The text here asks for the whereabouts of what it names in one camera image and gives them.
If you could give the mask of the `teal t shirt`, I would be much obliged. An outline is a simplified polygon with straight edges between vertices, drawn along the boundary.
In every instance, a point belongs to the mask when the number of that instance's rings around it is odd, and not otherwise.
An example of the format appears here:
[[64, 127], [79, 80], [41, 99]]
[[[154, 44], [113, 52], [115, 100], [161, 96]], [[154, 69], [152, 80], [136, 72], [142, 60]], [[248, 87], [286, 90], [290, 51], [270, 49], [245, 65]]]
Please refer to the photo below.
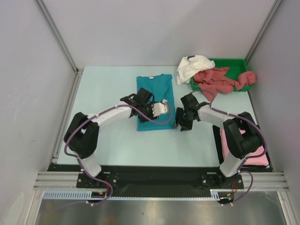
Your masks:
[[146, 121], [141, 123], [137, 120], [137, 131], [153, 131], [153, 130], [167, 130], [173, 128], [175, 120], [175, 103], [173, 95], [173, 76], [171, 74], [161, 74], [151, 77], [138, 76], [136, 78], [137, 90], [144, 88], [154, 94], [155, 101], [161, 102], [163, 99], [167, 100], [172, 108], [172, 119], [163, 125]]

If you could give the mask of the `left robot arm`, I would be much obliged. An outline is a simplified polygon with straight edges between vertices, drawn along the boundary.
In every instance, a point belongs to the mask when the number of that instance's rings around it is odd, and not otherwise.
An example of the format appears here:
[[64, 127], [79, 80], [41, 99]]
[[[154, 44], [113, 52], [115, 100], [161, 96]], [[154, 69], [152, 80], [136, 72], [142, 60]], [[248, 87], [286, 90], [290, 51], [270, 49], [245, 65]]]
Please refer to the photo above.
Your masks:
[[168, 110], [161, 102], [153, 99], [154, 95], [144, 88], [138, 93], [122, 97], [113, 107], [90, 115], [78, 112], [73, 117], [64, 136], [64, 152], [74, 157], [83, 171], [87, 172], [87, 182], [97, 188], [103, 184], [101, 166], [94, 154], [98, 135], [107, 126], [138, 116], [141, 122], [155, 120]]

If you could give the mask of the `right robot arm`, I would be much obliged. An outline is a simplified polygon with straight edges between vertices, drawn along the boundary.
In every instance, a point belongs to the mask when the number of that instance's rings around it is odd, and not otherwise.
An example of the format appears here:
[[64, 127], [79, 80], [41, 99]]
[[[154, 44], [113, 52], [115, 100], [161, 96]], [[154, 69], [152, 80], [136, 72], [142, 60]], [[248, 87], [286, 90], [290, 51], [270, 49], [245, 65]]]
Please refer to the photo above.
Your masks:
[[181, 131], [191, 130], [196, 120], [208, 122], [225, 132], [229, 153], [219, 167], [221, 173], [216, 176], [221, 188], [233, 183], [233, 176], [248, 159], [265, 155], [267, 143], [264, 134], [248, 112], [236, 115], [222, 111], [213, 107], [211, 102], [199, 103], [193, 93], [180, 100], [183, 107], [176, 109], [174, 128], [180, 126]]

